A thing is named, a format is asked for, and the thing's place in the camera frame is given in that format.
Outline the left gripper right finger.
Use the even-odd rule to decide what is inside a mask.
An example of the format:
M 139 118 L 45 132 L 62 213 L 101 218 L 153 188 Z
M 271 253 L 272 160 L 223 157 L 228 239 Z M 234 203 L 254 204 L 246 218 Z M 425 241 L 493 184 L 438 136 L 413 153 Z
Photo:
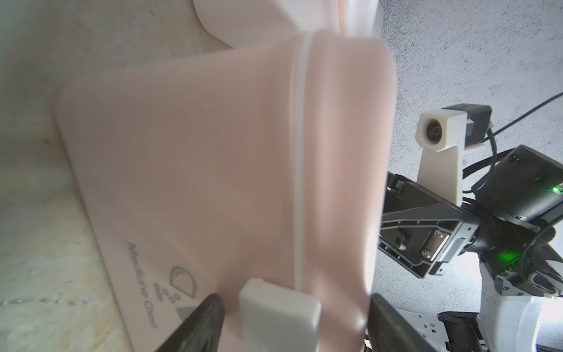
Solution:
M 370 298 L 367 336 L 372 351 L 436 351 L 383 296 L 377 293 Z

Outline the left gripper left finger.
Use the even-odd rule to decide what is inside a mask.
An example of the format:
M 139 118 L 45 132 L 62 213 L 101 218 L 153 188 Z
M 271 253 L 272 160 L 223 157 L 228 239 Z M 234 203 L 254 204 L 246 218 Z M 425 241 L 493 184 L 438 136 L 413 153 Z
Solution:
M 223 301 L 216 293 L 213 293 L 180 324 L 156 351 L 216 352 L 224 319 Z

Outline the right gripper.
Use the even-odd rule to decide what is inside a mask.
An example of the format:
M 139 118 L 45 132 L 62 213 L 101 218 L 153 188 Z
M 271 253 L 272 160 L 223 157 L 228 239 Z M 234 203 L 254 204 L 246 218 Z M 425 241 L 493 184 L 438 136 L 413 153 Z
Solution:
M 467 210 L 407 177 L 388 174 L 378 248 L 415 277 L 443 275 L 478 227 Z

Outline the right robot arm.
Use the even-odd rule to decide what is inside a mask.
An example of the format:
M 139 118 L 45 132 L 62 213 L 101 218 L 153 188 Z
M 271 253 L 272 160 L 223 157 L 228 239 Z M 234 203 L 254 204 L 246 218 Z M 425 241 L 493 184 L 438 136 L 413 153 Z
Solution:
M 464 253 L 479 258 L 478 312 L 426 315 L 375 294 L 367 339 L 374 351 L 542 351 L 547 302 L 562 296 L 562 257 L 552 248 L 562 220 L 562 165 L 525 145 L 494 158 L 475 196 L 455 205 L 389 174 L 379 248 L 420 279 Z

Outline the white pink medicine box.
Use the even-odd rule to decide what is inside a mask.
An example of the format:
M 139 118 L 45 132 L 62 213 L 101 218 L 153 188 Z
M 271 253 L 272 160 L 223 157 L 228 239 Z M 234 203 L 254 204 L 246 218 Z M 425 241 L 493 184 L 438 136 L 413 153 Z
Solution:
M 384 17 L 384 3 L 373 0 L 202 0 L 193 4 L 203 28 L 232 48 L 323 29 L 369 37 L 381 31 Z

